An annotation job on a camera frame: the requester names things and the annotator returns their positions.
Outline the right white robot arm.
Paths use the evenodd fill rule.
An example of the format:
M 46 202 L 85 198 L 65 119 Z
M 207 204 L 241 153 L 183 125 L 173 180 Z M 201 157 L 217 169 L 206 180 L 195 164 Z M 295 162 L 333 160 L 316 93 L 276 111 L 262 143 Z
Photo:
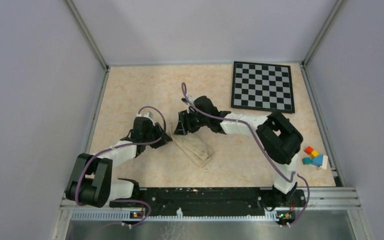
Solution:
M 187 109 L 178 113 L 175 135 L 186 136 L 207 127 L 218 134 L 252 136 L 277 173 L 273 183 L 274 202 L 287 206 L 293 200 L 293 191 L 297 187 L 297 158 L 303 136 L 289 119 L 280 112 L 247 116 L 219 111 L 205 95 L 181 100 Z

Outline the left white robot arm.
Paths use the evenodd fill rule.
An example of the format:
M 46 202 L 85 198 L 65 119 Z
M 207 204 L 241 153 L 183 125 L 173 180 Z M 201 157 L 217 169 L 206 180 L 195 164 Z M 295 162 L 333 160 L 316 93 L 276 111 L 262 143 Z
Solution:
M 160 124 L 148 115 L 137 115 L 132 129 L 115 145 L 95 154 L 79 154 L 65 189 L 66 199 L 80 206 L 103 207 L 110 197 L 113 168 L 138 157 L 147 146 L 157 149 L 171 142 L 166 130 L 165 119 Z

